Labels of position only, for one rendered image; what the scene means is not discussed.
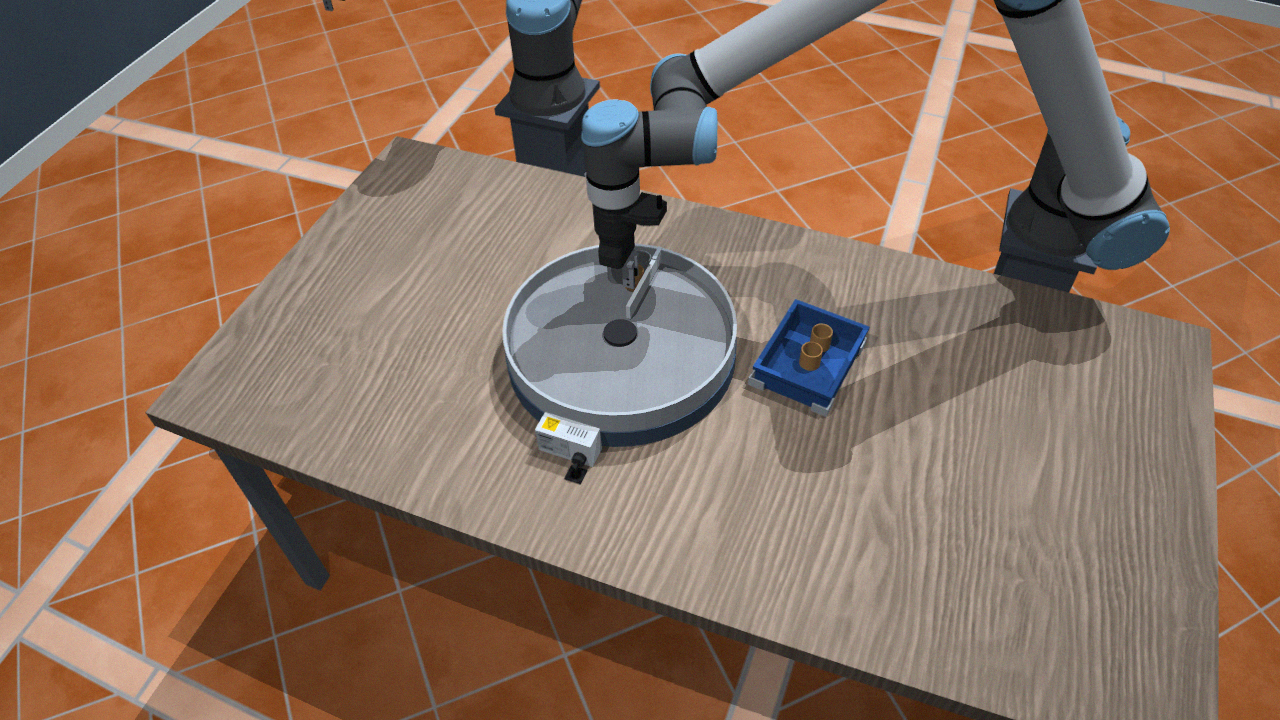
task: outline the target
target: black center disc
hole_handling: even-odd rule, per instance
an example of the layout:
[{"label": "black center disc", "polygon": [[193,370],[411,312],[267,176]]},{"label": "black center disc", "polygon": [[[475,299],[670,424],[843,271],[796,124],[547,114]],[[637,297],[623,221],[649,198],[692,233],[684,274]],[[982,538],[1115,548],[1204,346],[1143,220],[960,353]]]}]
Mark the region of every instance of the black center disc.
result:
[{"label": "black center disc", "polygon": [[612,345],[613,347],[623,347],[631,345],[636,340],[636,324],[631,320],[609,320],[604,325],[604,342]]}]

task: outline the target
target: metal table leg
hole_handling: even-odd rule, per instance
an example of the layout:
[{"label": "metal table leg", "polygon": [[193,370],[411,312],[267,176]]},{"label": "metal table leg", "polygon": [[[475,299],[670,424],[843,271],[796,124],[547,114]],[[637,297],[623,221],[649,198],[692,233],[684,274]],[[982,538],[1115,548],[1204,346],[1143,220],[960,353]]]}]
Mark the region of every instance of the metal table leg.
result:
[{"label": "metal table leg", "polygon": [[289,559],[289,564],[302,577],[302,582],[315,589],[323,588],[325,580],[329,579],[329,570],[325,569],[320,556],[302,534],[302,528],[289,514],[289,509],[284,506],[280,493],[275,492],[266,473],[257,465],[250,465],[223,452],[218,452],[218,457],[223,465],[227,465],[227,471],[236,479],[236,484],[239,486],[241,492],[244,493],[259,518],[266,524],[266,530],[275,538],[280,550],[284,551],[284,556]]}]

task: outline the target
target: metal plate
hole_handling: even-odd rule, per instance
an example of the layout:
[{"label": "metal plate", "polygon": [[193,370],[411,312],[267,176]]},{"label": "metal plate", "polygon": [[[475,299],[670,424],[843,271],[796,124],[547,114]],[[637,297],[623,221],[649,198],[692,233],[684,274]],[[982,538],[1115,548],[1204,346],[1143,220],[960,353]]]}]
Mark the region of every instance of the metal plate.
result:
[{"label": "metal plate", "polygon": [[[645,258],[655,250],[636,246]],[[609,279],[595,247],[553,260],[520,287],[502,342],[526,405],[617,436],[678,423],[721,396],[733,370],[733,302],[707,268],[666,249],[659,258],[631,318],[637,337],[625,347],[603,333],[627,316],[631,292]]]}]

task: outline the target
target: copper cylinder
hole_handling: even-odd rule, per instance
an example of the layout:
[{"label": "copper cylinder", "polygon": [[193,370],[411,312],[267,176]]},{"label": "copper cylinder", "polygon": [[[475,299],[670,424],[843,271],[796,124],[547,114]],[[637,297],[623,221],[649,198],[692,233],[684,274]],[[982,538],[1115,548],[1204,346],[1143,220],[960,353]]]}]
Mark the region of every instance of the copper cylinder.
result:
[{"label": "copper cylinder", "polygon": [[809,332],[809,341],[820,345],[822,351],[826,352],[831,350],[831,336],[832,336],[831,325],[828,325],[827,323],[818,323]]},{"label": "copper cylinder", "polygon": [[822,365],[822,346],[817,342],[806,342],[800,346],[800,366],[805,370],[817,370]]}]

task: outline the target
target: white control box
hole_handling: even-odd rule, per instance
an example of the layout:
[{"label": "white control box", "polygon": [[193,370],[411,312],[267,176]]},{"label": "white control box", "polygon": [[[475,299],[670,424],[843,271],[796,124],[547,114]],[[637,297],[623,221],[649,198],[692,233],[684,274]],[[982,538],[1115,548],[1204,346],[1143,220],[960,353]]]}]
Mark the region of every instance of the white control box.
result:
[{"label": "white control box", "polygon": [[600,456],[600,429],[582,423],[575,423],[543,413],[538,420],[538,447],[566,460],[572,460],[575,452],[586,456],[586,466],[595,465]]}]

